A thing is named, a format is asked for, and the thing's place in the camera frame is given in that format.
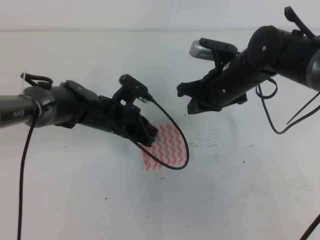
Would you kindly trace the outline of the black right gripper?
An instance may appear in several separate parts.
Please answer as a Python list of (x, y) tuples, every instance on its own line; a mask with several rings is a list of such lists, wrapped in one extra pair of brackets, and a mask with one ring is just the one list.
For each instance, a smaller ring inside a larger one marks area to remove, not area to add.
[(220, 112), (247, 91), (275, 76), (277, 61), (276, 56), (266, 54), (239, 54), (220, 73), (180, 83), (176, 87), (177, 96), (191, 97), (187, 105), (189, 115)]

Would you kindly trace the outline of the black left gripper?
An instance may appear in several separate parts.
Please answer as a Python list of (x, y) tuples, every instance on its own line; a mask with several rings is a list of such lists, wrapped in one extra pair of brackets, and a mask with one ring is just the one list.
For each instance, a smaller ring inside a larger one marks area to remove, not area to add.
[(126, 106), (102, 95), (89, 104), (79, 123), (133, 140), (149, 148), (158, 134), (158, 129), (142, 117), (139, 107), (134, 104)]

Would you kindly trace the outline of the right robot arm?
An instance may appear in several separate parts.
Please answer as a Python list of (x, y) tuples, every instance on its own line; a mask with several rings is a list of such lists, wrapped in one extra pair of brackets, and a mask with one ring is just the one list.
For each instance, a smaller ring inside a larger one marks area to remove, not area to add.
[(201, 38), (192, 43), (189, 54), (215, 64), (202, 79), (177, 86), (178, 97), (191, 98), (190, 115), (241, 105), (249, 90), (276, 75), (320, 90), (319, 39), (295, 31), (260, 27), (242, 52), (230, 43)]

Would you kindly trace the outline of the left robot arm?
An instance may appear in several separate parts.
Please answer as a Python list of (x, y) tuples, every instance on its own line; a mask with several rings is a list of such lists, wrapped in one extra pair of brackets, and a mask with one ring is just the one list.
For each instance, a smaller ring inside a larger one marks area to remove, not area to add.
[(35, 127), (58, 126), (72, 129), (80, 124), (151, 147), (158, 129), (134, 105), (137, 98), (122, 86), (112, 98), (88, 90), (73, 80), (58, 86), (44, 76), (23, 73), (30, 86), (19, 95), (0, 97), (0, 126), (24, 123)]

